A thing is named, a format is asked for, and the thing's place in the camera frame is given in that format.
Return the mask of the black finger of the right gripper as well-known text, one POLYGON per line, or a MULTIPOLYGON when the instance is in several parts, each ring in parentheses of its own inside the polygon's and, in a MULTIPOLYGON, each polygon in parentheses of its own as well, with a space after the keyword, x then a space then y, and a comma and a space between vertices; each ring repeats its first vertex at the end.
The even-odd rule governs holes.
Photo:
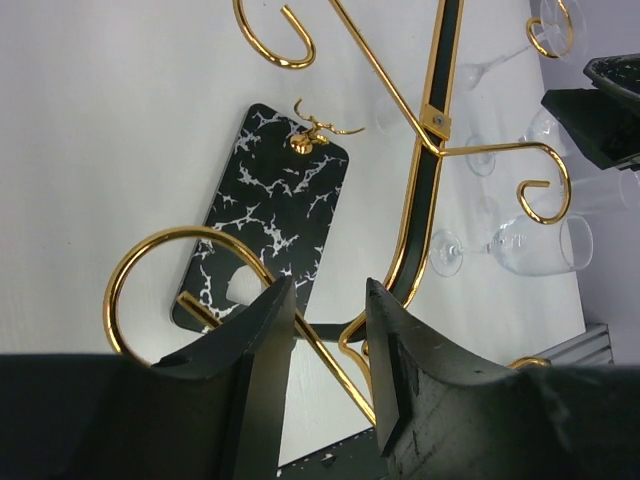
POLYGON ((601 170, 639 170, 639 55, 593 58, 590 89, 552 89, 541 105, 601 170))

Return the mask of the camera left gripper right finger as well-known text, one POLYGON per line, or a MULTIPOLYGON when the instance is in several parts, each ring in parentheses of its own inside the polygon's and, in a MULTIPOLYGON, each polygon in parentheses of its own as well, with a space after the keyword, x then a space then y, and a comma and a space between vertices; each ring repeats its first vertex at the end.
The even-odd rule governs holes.
POLYGON ((395 479, 635 479, 639 371, 511 369, 451 341, 369 280, 379 450, 395 479))

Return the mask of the camera left gripper left finger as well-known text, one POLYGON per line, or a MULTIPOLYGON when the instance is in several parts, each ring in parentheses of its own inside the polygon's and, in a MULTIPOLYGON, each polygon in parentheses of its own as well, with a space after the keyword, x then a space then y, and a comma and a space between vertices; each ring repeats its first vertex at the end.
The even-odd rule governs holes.
POLYGON ((271 479, 281 445, 295 289, 145 367, 95 354, 1 359, 5 479, 271 479))

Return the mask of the fluted clear champagne glass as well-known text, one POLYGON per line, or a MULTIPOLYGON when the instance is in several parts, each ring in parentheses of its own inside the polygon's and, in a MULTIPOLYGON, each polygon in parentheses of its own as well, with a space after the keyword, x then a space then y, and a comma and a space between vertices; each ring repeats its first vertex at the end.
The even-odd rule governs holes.
MULTIPOLYGON (((520 143, 541 142, 553 145, 564 128, 541 107, 531 119, 520 143)), ((639 209, 639 176, 635 171, 615 168, 600 171, 590 177, 571 181, 570 213, 582 216, 639 209)))

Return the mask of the black marble rack base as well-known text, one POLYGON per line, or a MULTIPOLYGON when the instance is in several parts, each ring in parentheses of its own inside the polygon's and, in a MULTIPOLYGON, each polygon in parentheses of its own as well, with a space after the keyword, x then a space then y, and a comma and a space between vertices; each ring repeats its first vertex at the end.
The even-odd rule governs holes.
POLYGON ((334 143, 299 154, 304 126, 255 103, 241 123, 205 226, 244 243, 276 277, 295 282, 305 311, 349 165, 334 143))

